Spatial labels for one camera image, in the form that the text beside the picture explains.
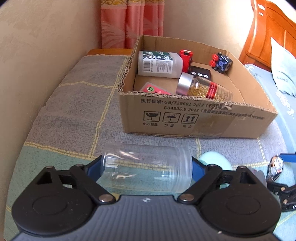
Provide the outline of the light blue egg case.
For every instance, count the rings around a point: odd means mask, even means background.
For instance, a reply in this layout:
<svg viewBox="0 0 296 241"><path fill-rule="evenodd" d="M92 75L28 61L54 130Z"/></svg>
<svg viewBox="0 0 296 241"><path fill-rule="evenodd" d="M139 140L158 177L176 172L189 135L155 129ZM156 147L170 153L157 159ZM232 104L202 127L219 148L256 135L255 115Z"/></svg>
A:
<svg viewBox="0 0 296 241"><path fill-rule="evenodd" d="M199 161L204 165L215 164L220 166L223 170L233 170L231 163L218 152L205 152L200 156Z"/></svg>

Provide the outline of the clear plastic jar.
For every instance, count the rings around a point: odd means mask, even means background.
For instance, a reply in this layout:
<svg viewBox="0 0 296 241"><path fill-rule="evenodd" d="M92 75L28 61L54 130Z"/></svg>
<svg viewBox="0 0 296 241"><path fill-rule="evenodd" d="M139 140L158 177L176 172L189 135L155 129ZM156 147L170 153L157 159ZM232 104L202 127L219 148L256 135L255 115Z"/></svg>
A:
<svg viewBox="0 0 296 241"><path fill-rule="evenodd" d="M193 164L184 147L108 145L98 183L127 195L182 193L192 182Z"/></svg>

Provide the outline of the golden capsule bottle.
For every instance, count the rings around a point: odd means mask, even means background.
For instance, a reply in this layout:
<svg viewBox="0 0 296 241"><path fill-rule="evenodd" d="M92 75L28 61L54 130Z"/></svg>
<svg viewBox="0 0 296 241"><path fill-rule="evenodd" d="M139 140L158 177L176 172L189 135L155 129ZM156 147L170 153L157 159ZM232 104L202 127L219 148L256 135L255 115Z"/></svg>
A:
<svg viewBox="0 0 296 241"><path fill-rule="evenodd" d="M179 78L176 94L230 102L233 94L230 90L201 76L183 72Z"/></svg>

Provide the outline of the black remote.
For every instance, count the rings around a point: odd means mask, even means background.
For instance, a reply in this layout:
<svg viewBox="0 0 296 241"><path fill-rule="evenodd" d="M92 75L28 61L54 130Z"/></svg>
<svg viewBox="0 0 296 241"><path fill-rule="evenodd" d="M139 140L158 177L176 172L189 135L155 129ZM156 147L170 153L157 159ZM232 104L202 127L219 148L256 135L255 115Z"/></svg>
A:
<svg viewBox="0 0 296 241"><path fill-rule="evenodd" d="M209 69L191 65L189 67L188 73L194 76L206 78L211 81L211 71Z"/></svg>

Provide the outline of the pink refill case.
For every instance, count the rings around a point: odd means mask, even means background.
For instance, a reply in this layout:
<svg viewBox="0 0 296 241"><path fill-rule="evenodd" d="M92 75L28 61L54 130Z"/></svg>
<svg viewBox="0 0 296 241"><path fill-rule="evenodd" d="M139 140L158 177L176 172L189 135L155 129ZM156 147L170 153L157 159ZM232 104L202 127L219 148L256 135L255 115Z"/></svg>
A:
<svg viewBox="0 0 296 241"><path fill-rule="evenodd" d="M170 93L170 92L164 90L163 88L160 88L150 82L146 82L145 85L139 91L146 92L146 93L172 95L172 93Z"/></svg>

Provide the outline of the dark blue toy block car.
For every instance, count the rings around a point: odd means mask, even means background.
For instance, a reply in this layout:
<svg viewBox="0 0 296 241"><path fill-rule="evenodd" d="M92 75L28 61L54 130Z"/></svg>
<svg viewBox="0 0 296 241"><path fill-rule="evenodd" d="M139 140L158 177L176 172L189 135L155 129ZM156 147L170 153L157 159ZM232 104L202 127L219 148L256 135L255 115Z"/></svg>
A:
<svg viewBox="0 0 296 241"><path fill-rule="evenodd" d="M233 61L228 56L223 55L221 52L212 55L212 59L210 61L210 66L219 73L226 73Z"/></svg>

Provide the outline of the white green medicine bottle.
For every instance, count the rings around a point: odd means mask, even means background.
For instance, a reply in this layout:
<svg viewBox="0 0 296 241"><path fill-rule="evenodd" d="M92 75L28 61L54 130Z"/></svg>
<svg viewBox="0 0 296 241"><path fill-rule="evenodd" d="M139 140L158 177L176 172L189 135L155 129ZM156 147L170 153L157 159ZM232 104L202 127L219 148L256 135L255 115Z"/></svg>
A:
<svg viewBox="0 0 296 241"><path fill-rule="evenodd" d="M183 60L178 53L163 51L139 51L138 71L140 76L176 78L182 74Z"/></svg>

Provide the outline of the grey animal figurine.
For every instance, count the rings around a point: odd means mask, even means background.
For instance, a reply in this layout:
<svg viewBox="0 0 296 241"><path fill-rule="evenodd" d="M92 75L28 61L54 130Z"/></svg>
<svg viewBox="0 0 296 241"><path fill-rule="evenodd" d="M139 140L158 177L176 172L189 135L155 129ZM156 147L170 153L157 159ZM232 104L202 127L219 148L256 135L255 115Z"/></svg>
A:
<svg viewBox="0 0 296 241"><path fill-rule="evenodd" d="M249 167L249 170L256 176L256 178L265 186L265 188L267 187L267 181L266 181L266 177L264 175L264 172L261 170L255 170L251 167Z"/></svg>

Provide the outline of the blue floral bed sheet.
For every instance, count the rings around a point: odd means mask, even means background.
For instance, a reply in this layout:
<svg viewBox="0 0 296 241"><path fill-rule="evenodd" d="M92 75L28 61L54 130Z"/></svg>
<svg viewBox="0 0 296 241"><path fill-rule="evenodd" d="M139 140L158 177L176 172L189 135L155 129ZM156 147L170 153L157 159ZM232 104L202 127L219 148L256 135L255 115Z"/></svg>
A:
<svg viewBox="0 0 296 241"><path fill-rule="evenodd" d="M268 95L270 102L278 112L275 121L289 153L295 152L295 98L282 93L276 87L271 72L261 69L253 64L245 64L244 67L254 76L262 89Z"/></svg>

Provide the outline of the open cardboard box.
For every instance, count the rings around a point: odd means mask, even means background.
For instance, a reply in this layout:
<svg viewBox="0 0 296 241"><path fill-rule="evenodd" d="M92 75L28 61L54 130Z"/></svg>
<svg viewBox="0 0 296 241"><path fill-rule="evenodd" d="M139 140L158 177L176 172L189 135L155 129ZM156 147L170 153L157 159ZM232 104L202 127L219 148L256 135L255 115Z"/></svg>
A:
<svg viewBox="0 0 296 241"><path fill-rule="evenodd" d="M139 51L193 52L193 65L208 68L218 48L184 39L143 35L135 43L118 85L120 113L126 133L203 138L257 138L277 111L257 80L229 51L230 69L211 71L213 82L233 93L231 102L176 94L177 79L137 74ZM140 92L150 82L172 95Z"/></svg>

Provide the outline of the light blue pillow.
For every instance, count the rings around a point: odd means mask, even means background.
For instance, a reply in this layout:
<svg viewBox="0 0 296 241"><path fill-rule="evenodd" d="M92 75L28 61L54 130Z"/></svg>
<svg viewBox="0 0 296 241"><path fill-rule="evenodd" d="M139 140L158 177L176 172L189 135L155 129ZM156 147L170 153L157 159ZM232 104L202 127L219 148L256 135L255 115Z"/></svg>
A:
<svg viewBox="0 0 296 241"><path fill-rule="evenodd" d="M295 57L273 38L271 40L271 71L279 91L295 97Z"/></svg>

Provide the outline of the wooden bed headboard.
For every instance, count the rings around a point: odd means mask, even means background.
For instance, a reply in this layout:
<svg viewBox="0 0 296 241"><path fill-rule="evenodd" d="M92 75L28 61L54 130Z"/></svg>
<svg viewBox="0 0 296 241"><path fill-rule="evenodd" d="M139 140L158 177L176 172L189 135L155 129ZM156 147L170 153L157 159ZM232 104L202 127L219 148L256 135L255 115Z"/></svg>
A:
<svg viewBox="0 0 296 241"><path fill-rule="evenodd" d="M271 70L271 39L295 56L295 23L271 1L251 1L252 25L239 57L242 64Z"/></svg>

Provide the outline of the pink patterned curtain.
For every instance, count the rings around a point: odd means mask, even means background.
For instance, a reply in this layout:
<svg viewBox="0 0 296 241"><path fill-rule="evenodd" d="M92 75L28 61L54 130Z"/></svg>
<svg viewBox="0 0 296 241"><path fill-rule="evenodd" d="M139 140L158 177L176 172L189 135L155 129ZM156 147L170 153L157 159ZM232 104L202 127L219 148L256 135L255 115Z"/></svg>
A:
<svg viewBox="0 0 296 241"><path fill-rule="evenodd" d="M141 35L162 36L163 0L101 1L102 48L132 49Z"/></svg>

